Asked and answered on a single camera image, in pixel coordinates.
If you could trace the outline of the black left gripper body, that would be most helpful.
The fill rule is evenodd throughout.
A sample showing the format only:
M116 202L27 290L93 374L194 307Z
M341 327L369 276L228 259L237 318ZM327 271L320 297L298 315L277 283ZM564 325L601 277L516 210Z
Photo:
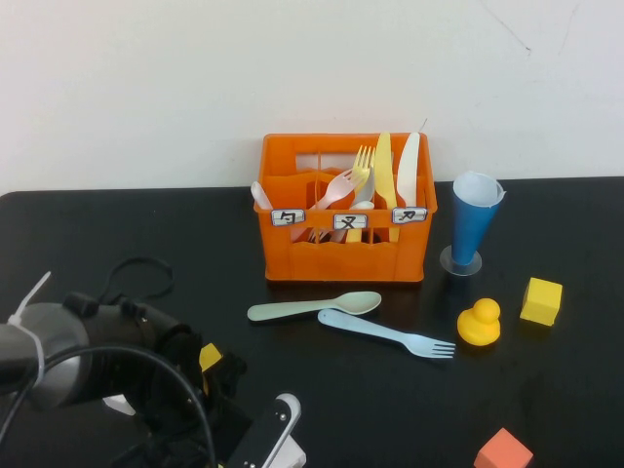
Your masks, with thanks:
M206 344L189 327L175 327L157 340L155 352L184 374L198 392L208 419L214 450L208 451L195 405L168 372L151 367L141 388L140 413L150 430L140 456L142 467L208 467L213 455L225 465L252 420L234 402L245 361Z

